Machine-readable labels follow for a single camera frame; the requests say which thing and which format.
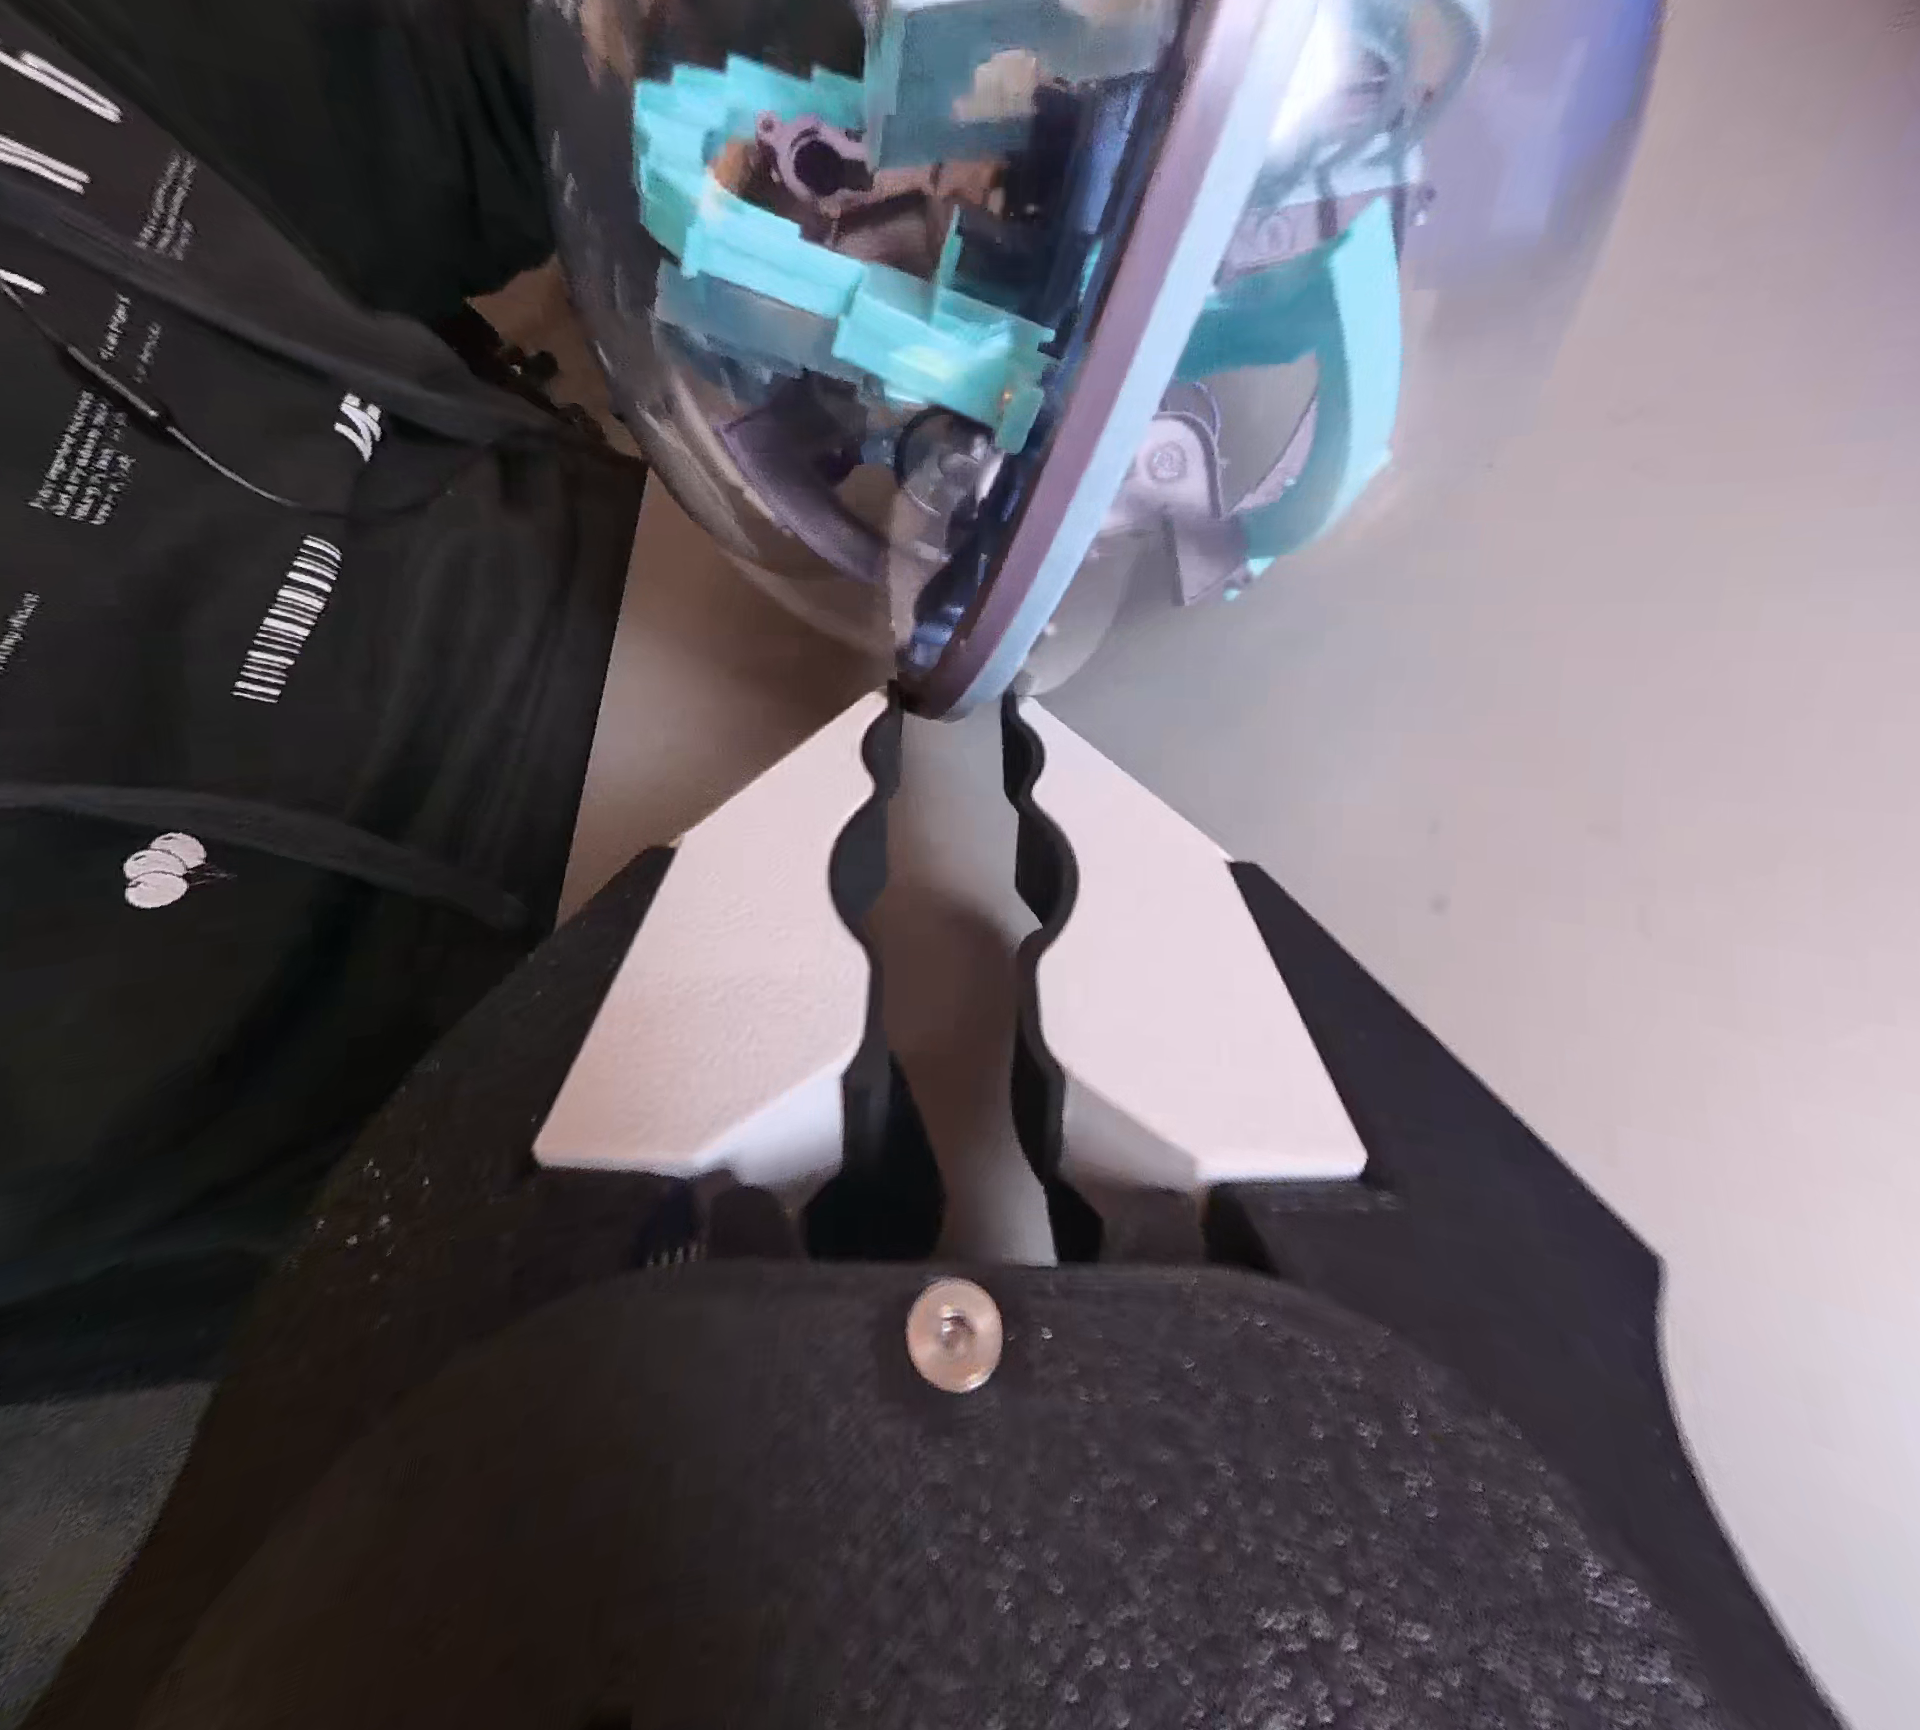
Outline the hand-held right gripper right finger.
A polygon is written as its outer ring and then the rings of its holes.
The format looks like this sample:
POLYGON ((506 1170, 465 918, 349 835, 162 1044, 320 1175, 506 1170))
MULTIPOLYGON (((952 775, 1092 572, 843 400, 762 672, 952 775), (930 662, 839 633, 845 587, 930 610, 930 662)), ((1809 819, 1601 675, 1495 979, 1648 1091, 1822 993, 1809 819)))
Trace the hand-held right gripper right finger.
POLYGON ((1368 1148, 1235 858, 1038 701, 1000 709, 1013 1124, 1062 1265, 1229 1260, 1242 1199, 1339 1209, 1368 1148))

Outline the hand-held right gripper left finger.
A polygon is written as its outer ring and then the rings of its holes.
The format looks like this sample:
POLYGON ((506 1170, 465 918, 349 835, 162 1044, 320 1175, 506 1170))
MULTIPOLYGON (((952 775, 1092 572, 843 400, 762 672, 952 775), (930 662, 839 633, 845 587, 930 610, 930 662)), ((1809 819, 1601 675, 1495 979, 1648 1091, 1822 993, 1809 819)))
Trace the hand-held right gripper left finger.
POLYGON ((930 1260, 945 1184, 870 933, 901 747, 901 697, 875 690, 665 853, 543 1169, 753 1190, 816 1260, 930 1260))

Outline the clear maze ball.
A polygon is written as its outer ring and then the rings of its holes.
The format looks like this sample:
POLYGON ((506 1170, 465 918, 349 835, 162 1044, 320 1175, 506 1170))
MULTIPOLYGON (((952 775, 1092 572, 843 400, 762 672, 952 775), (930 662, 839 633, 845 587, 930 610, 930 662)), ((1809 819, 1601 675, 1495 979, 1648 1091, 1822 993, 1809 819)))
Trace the clear maze ball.
POLYGON ((681 509, 922 716, 1505 445, 1667 0, 532 0, 568 290, 681 509))

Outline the person's black printed jacket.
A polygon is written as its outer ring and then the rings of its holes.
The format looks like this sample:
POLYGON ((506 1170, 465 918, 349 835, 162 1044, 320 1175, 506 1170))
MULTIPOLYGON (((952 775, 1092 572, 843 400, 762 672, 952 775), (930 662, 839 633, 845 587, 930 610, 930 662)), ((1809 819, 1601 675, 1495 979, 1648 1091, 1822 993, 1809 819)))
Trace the person's black printed jacket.
POLYGON ((215 1369, 557 913, 640 468, 474 324, 529 0, 4 0, 6 1404, 215 1369))

